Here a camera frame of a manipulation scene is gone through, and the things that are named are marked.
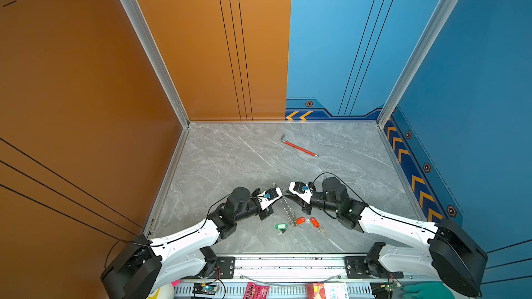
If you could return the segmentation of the red key tag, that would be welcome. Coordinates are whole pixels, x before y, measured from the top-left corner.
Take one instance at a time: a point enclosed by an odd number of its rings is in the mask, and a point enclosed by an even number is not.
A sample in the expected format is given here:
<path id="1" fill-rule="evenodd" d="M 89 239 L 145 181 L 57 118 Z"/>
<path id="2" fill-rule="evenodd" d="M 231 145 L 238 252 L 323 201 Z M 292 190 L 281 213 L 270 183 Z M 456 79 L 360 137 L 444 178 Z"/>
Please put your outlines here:
<path id="1" fill-rule="evenodd" d="M 296 225 L 302 225 L 306 222 L 306 218 L 305 217 L 299 217 L 296 219 Z"/>

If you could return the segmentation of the metal keyring with chain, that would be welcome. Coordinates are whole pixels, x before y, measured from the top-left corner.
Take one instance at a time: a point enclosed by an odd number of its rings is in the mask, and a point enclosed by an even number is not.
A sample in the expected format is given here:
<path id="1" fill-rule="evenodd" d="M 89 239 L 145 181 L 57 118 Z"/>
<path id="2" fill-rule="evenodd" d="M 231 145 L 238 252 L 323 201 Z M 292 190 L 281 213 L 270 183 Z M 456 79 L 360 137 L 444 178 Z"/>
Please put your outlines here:
<path id="1" fill-rule="evenodd" d="M 281 191 L 281 188 L 278 187 L 277 184 L 272 184 L 271 185 L 271 188 L 272 189 L 275 189 L 275 191 L 279 194 L 280 196 L 280 201 L 283 205 L 283 209 L 285 210 L 287 216 L 288 216 L 288 221 L 289 221 L 289 224 L 293 227 L 296 226 L 296 216 L 295 216 L 295 213 L 292 211 L 292 209 L 289 207 L 288 205 L 288 200 L 285 198 L 285 195 L 283 194 L 283 192 Z"/>

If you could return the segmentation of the green key tag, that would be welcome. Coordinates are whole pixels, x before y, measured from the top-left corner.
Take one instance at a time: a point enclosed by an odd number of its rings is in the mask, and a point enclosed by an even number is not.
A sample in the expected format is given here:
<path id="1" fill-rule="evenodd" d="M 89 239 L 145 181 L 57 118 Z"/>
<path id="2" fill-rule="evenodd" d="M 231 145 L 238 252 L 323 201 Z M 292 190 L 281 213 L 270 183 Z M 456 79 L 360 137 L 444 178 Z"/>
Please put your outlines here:
<path id="1" fill-rule="evenodd" d="M 281 223 L 281 224 L 277 224 L 275 226 L 275 228 L 278 230 L 278 231 L 281 231 L 282 233 L 284 233 L 285 231 L 287 231 L 288 229 L 288 225 L 286 223 Z"/>

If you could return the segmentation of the red tagged key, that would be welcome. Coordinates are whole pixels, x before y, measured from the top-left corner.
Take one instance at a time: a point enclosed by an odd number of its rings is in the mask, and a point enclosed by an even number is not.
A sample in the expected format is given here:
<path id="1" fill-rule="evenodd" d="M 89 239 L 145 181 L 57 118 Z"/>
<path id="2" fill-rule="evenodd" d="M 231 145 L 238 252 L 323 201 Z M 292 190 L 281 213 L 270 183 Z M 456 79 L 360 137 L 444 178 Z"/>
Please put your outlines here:
<path id="1" fill-rule="evenodd" d="M 310 223 L 316 228 L 322 235 L 324 235 L 326 238 L 328 237 L 326 230 L 323 225 L 321 225 L 315 217 L 310 218 Z"/>

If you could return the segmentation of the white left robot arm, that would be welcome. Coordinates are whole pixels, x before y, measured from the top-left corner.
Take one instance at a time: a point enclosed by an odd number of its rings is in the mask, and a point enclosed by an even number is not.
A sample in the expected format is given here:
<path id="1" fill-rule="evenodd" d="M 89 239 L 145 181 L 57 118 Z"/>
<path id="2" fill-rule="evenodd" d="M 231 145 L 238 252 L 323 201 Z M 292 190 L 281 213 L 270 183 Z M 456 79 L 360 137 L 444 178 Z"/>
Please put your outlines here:
<path id="1" fill-rule="evenodd" d="M 162 238 L 135 237 L 101 274 L 108 297 L 147 298 L 176 280 L 210 276 L 217 260 L 212 246 L 234 233 L 238 221 L 269 217 L 282 197 L 278 187 L 265 192 L 238 187 L 213 203 L 196 225 Z"/>

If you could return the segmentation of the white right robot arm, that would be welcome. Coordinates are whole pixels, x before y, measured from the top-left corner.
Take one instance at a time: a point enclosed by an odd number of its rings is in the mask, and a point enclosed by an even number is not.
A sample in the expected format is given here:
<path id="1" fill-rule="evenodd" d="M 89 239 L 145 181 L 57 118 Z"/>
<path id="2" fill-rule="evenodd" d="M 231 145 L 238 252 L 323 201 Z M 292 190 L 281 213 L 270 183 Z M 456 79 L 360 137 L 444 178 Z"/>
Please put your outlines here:
<path id="1" fill-rule="evenodd" d="M 350 230 L 369 233 L 404 244 L 400 249 L 376 243 L 365 261 L 368 272 L 378 278 L 408 272 L 438 278 L 450 289 L 467 297 L 478 297 L 488 261 L 486 252 L 452 220 L 411 220 L 386 213 L 349 196 L 347 185 L 329 177 L 316 190 L 312 182 L 293 181 L 288 199 L 310 215 L 313 209 L 331 211 L 336 220 Z"/>

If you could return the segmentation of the pink snack packet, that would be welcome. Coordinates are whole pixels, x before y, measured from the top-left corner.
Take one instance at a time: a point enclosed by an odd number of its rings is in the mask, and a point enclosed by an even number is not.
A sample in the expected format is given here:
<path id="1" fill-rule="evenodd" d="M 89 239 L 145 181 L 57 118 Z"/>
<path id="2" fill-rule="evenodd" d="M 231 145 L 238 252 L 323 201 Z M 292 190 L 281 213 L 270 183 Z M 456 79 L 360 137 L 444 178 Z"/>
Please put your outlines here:
<path id="1" fill-rule="evenodd" d="M 270 286 L 257 285 L 253 282 L 248 282 L 245 289 L 244 299 L 266 299 L 270 291 Z"/>

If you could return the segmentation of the red white box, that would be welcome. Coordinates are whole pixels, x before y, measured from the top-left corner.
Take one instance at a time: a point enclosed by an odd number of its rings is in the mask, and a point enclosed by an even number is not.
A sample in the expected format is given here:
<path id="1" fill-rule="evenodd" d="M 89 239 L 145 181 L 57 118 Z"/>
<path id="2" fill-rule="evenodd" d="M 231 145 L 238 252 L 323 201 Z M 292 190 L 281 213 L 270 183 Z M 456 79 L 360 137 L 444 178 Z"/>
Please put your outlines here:
<path id="1" fill-rule="evenodd" d="M 308 299 L 349 299 L 347 284 L 344 282 L 318 282 L 306 285 Z"/>

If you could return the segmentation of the green circuit board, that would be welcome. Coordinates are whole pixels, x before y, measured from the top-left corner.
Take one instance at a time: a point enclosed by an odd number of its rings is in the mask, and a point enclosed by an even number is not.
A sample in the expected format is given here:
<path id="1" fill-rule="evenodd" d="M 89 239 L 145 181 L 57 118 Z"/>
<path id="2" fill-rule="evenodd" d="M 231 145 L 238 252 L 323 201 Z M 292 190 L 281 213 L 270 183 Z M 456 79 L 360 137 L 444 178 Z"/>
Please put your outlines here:
<path id="1" fill-rule="evenodd" d="M 194 298 L 214 298 L 220 288 L 216 284 L 210 283 L 194 283 L 192 289 L 192 296 Z"/>

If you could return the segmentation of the green cloth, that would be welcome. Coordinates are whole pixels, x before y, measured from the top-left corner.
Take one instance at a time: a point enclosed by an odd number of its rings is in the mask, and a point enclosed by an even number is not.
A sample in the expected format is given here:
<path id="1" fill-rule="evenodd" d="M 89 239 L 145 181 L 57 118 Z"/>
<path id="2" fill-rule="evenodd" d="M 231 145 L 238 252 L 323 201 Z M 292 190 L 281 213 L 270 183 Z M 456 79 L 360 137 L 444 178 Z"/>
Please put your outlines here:
<path id="1" fill-rule="evenodd" d="M 423 282 L 403 287 L 402 298 L 413 299 L 454 299 L 452 292 L 440 282 Z"/>

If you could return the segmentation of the red handled hex key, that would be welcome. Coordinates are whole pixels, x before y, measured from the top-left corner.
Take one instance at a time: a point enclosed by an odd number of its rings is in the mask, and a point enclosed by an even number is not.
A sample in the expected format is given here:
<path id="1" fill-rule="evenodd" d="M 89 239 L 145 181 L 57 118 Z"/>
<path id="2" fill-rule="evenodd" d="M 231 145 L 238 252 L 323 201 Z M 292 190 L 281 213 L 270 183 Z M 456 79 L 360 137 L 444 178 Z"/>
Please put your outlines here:
<path id="1" fill-rule="evenodd" d="M 285 134 L 283 134 L 283 135 L 281 136 L 280 140 L 281 140 L 282 143 L 284 143 L 285 145 L 290 146 L 291 148 L 295 148 L 296 150 L 299 150 L 299 151 L 301 151 L 301 152 L 303 152 L 303 153 L 305 153 L 305 154 L 308 154 L 308 155 L 313 156 L 313 157 L 316 157 L 316 158 L 319 157 L 319 155 L 317 155 L 316 153 L 311 152 L 311 151 L 309 151 L 309 150 L 307 150 L 307 149 L 305 149 L 305 148 L 302 148 L 302 147 L 300 147 L 300 146 L 298 146 L 298 145 L 295 145 L 295 144 L 293 144 L 293 143 L 287 141 L 287 140 L 285 139 Z"/>

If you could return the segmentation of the aluminium front rail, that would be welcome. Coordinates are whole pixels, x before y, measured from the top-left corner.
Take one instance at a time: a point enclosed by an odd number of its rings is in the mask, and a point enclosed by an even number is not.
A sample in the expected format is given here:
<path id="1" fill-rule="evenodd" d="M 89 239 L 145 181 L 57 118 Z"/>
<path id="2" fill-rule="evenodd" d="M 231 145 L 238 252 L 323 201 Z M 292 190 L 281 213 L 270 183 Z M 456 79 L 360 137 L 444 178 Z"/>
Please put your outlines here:
<path id="1" fill-rule="evenodd" d="M 208 270 L 226 280 L 259 282 L 439 281 L 432 259 L 414 249 L 386 245 L 379 253 L 218 255 Z"/>

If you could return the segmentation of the aluminium corner post left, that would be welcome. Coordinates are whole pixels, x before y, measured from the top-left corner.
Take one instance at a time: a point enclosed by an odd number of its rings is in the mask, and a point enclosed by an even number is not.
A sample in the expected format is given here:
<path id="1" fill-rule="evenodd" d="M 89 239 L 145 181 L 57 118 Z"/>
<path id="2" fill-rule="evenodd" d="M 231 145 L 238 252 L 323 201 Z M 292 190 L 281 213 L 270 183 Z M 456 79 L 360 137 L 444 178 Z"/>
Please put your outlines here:
<path id="1" fill-rule="evenodd" d="M 190 119 L 186 113 L 183 102 L 177 92 L 175 83 L 170 76 L 162 54 L 157 46 L 148 22 L 143 14 L 138 0 L 120 0 L 128 19 L 149 59 L 154 72 L 171 104 L 181 126 L 188 129 Z"/>

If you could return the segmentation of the aluminium corner post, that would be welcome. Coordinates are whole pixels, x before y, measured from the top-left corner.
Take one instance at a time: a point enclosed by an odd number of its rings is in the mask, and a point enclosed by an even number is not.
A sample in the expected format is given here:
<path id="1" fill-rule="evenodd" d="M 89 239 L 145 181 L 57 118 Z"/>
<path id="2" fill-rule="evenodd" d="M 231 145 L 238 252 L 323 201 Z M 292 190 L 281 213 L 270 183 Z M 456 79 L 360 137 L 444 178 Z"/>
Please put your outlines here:
<path id="1" fill-rule="evenodd" d="M 378 116 L 376 123 L 380 129 L 383 129 L 391 118 L 394 109 L 396 109 L 399 104 L 400 99 L 409 87 L 416 72 L 423 63 L 426 55 L 429 53 L 429 50 L 432 48 L 432 45 L 439 36 L 442 28 L 445 26 L 458 1 L 459 0 L 439 0 L 421 34 L 421 37 L 416 43 L 414 50 L 399 75 L 396 84 L 393 86 L 380 115 Z"/>
<path id="2" fill-rule="evenodd" d="M 143 14 L 138 0 L 120 0 L 128 19 L 149 59 L 154 72 L 171 104 L 181 126 L 188 129 L 190 119 L 186 113 L 183 102 L 177 92 L 175 83 L 170 76 L 162 54 L 157 46 L 148 22 Z"/>

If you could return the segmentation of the aluminium corner post right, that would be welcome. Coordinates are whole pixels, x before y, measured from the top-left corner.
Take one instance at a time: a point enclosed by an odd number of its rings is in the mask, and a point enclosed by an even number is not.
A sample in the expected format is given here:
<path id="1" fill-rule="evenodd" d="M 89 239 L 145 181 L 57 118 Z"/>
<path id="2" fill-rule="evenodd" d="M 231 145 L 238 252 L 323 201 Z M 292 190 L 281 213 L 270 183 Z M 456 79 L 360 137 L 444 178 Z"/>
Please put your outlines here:
<path id="1" fill-rule="evenodd" d="M 432 45 L 439 36 L 442 28 L 445 26 L 458 1 L 459 0 L 439 0 L 421 34 L 421 37 L 416 43 L 414 50 L 399 75 L 396 84 L 393 86 L 380 115 L 378 116 L 376 123 L 380 129 L 383 129 L 391 118 L 394 109 L 396 109 L 399 104 L 400 99 L 409 87 L 416 72 L 423 63 L 426 55 L 429 53 L 429 50 L 432 48 Z"/>

